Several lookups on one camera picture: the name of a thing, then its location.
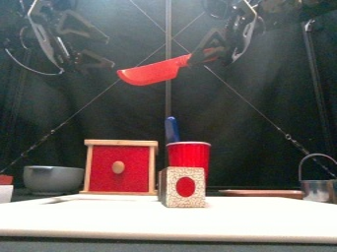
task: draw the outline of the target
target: white table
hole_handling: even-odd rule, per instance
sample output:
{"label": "white table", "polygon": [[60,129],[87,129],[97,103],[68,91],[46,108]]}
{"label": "white table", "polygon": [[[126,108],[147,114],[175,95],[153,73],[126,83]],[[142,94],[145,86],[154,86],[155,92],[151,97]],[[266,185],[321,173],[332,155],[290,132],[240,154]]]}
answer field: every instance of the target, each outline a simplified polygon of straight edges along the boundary
{"label": "white table", "polygon": [[0,213],[7,239],[337,244],[337,205],[286,198],[208,197],[206,208],[170,209],[155,196],[76,194],[2,204]]}

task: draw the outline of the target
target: red panel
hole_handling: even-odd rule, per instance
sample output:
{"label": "red panel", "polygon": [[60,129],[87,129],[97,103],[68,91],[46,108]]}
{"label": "red panel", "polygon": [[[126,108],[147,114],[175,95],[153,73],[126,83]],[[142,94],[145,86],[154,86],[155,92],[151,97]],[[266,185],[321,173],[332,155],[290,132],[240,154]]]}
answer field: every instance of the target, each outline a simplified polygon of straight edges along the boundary
{"label": "red panel", "polygon": [[[94,146],[90,191],[149,191],[149,147]],[[125,172],[115,174],[113,164],[122,161]]]}
{"label": "red panel", "polygon": [[175,190],[182,197],[190,197],[196,193],[196,180],[190,177],[182,177],[177,181]]}

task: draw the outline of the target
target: small box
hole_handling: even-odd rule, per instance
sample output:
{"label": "small box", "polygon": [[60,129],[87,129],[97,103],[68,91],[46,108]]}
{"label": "small box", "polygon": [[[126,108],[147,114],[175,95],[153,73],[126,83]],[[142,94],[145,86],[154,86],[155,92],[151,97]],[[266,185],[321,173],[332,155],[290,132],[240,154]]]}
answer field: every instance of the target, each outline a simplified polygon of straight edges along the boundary
{"label": "small box", "polygon": [[155,195],[158,142],[86,140],[85,189],[81,193]]}
{"label": "small box", "polygon": [[169,208],[206,206],[206,175],[201,167],[167,167],[159,171],[158,200]]}

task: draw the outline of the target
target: blue object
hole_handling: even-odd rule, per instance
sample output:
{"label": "blue object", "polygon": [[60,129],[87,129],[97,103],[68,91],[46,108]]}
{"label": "blue object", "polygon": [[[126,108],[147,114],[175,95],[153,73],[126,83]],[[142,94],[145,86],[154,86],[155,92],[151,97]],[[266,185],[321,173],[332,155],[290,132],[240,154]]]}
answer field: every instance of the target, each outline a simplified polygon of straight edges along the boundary
{"label": "blue object", "polygon": [[165,132],[167,144],[181,141],[178,124],[173,116],[167,117],[165,120]]}

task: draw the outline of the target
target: red cup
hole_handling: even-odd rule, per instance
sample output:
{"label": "red cup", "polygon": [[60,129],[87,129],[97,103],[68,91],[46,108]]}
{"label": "red cup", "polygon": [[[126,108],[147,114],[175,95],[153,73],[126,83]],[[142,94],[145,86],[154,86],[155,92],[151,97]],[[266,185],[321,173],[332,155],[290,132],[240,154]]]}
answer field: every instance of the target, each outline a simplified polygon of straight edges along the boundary
{"label": "red cup", "polygon": [[174,142],[167,144],[169,165],[179,167],[202,167],[209,179],[210,149],[206,142]]}

